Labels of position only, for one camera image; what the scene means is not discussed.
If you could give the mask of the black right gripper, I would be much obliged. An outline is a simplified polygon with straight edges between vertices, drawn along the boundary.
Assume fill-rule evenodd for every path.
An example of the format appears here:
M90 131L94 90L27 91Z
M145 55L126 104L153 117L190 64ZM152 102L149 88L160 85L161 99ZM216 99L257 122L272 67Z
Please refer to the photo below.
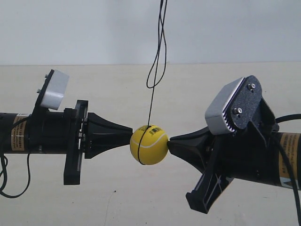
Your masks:
M192 165L201 177L186 199L192 210L207 214L234 179L280 185L276 133L249 131L239 135L213 135L208 127L171 137L169 152Z

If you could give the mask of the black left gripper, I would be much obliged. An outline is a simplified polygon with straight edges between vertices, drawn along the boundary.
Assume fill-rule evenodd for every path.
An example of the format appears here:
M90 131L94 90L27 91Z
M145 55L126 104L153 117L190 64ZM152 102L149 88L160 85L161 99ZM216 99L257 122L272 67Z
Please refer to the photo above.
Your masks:
M77 100L74 108L51 112L40 108L28 121L28 151L32 154L65 154L64 185L79 185L85 159L129 145L133 129L87 113L88 101ZM87 147L85 138L88 132Z

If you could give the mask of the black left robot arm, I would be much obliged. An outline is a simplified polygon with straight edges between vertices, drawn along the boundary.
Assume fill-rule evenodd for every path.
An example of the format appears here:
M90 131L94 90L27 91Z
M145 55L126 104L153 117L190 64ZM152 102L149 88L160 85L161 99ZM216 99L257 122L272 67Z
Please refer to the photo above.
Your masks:
M79 185L82 159L128 145L133 130L88 111L88 101L52 112L35 107L31 114L0 114L1 153L64 154L63 183Z

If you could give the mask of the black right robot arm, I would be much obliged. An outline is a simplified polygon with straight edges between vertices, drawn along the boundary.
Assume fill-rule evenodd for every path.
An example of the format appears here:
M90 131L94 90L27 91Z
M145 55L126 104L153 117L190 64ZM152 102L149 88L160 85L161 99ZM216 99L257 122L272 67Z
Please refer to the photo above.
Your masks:
M260 131L213 135L208 128L170 138L170 153L201 174L186 193L192 210L207 214L234 179L301 189L299 133Z

